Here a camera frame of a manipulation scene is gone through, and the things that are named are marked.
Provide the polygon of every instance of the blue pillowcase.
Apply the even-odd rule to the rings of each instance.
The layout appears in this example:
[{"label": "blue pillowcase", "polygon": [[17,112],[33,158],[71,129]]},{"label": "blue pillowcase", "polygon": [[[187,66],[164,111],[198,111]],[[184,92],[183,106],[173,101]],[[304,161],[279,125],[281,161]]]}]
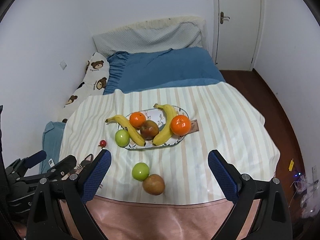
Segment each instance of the blue pillowcase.
[{"label": "blue pillowcase", "polygon": [[154,53],[118,51],[108,57],[110,77],[104,95],[160,87],[180,87],[225,82],[207,50],[194,47]]}]

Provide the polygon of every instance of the bed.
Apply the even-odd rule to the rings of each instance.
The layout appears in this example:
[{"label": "bed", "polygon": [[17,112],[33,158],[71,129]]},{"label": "bed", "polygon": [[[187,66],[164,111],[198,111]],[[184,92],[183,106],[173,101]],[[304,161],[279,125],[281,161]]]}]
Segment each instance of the bed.
[{"label": "bed", "polygon": [[[264,118],[225,83],[206,50],[205,33],[199,17],[177,17],[94,36],[98,53],[88,61],[87,74],[95,77],[84,79],[82,96],[73,94],[75,110],[61,116],[67,123],[50,123],[46,128],[44,150],[55,162],[69,154],[81,162],[89,153],[99,153],[101,139],[107,141],[112,165],[87,207],[110,239],[210,239],[232,207],[208,168],[206,157],[212,149],[254,179],[271,180],[275,174],[280,153],[263,126]],[[97,71],[101,61],[104,66]],[[104,90],[89,92],[102,76]],[[144,151],[118,147],[113,140],[117,125],[106,125],[104,120],[149,109],[154,103],[185,109],[198,121],[199,132],[175,147]],[[46,162],[40,171],[47,168]],[[132,178],[137,162],[147,163],[151,173],[164,178],[163,194],[145,193]],[[248,232],[257,205],[252,206],[240,237]],[[70,217],[67,221],[74,229]]]}]

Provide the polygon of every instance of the striped bedsheet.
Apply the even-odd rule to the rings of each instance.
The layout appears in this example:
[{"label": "striped bedsheet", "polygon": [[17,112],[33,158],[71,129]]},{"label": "striped bedsheet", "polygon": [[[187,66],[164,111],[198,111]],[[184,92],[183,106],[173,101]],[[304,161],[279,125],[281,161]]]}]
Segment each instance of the striped bedsheet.
[{"label": "striped bedsheet", "polygon": [[[155,103],[185,109],[197,119],[199,132],[187,135],[174,147],[130,151],[114,141],[116,123],[105,123],[115,114],[124,116],[150,109]],[[112,164],[97,195],[109,199],[158,204],[197,204],[224,198],[207,162],[208,153],[218,149],[240,173],[270,180],[280,152],[264,128],[264,117],[231,85],[161,88],[131,92],[116,90],[105,96],[90,96],[69,118],[61,144],[60,160],[74,155],[81,162],[89,153],[99,153],[105,139]],[[162,176],[165,191],[147,194],[142,183],[131,176],[132,167],[145,162],[150,173]]]}]

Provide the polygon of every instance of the door frame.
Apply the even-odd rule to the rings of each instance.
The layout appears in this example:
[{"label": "door frame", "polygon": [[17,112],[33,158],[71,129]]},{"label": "door frame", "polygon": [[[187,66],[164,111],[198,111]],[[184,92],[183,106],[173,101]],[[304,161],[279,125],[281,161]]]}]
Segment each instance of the door frame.
[{"label": "door frame", "polygon": [[[264,17],[264,8],[265,7],[265,0],[261,0],[260,2],[260,22],[259,22],[259,29],[258,29],[258,36],[257,42],[253,53],[252,62],[250,65],[250,71],[253,69],[254,63],[257,58],[257,54],[259,51],[260,40],[262,35],[263,29],[263,17]],[[217,60],[217,50],[218,50],[218,39],[219,39],[219,26],[220,26],[220,8],[219,8],[219,0],[213,0],[213,46],[212,46],[212,60],[216,64]]]}]

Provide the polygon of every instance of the label tag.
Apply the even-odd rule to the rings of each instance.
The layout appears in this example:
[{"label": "label tag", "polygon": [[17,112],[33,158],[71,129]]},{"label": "label tag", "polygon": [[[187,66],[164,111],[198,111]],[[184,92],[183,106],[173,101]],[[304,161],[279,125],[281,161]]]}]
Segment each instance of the label tag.
[{"label": "label tag", "polygon": [[292,160],[290,161],[289,171],[292,171],[293,165],[294,165],[294,162],[293,162],[293,159],[292,159]]},{"label": "label tag", "polygon": [[199,132],[199,127],[198,127],[198,121],[197,120],[192,120],[191,121],[191,129],[187,134],[193,133],[193,132]]}]

